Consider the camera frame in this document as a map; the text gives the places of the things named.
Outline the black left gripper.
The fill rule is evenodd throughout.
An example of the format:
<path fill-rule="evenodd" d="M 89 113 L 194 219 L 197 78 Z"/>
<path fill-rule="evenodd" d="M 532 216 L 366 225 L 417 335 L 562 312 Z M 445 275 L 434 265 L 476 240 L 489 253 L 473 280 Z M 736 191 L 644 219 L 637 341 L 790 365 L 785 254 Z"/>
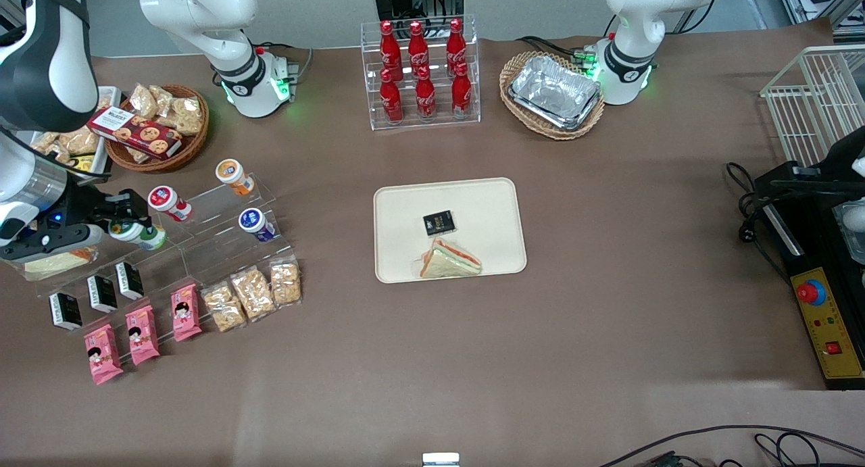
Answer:
<path fill-rule="evenodd" d="M 835 143 L 821 161 L 824 176 L 845 182 L 863 182 L 864 126 Z M 824 194 L 844 199 L 864 197 L 863 183 L 828 183 L 815 180 L 771 180 L 770 186 L 802 194 Z"/>

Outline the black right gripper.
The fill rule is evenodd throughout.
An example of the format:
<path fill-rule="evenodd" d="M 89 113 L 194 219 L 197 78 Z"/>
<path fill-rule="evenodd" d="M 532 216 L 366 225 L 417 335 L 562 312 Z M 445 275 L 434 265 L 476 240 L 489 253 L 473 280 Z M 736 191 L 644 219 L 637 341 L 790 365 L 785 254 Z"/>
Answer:
<path fill-rule="evenodd" d="M 98 226 L 108 230 L 110 221 L 132 222 L 151 226 L 149 204 L 137 192 L 120 192 L 105 196 L 93 185 L 71 183 L 55 204 L 34 221 L 34 232 L 63 232 L 75 226 Z"/>

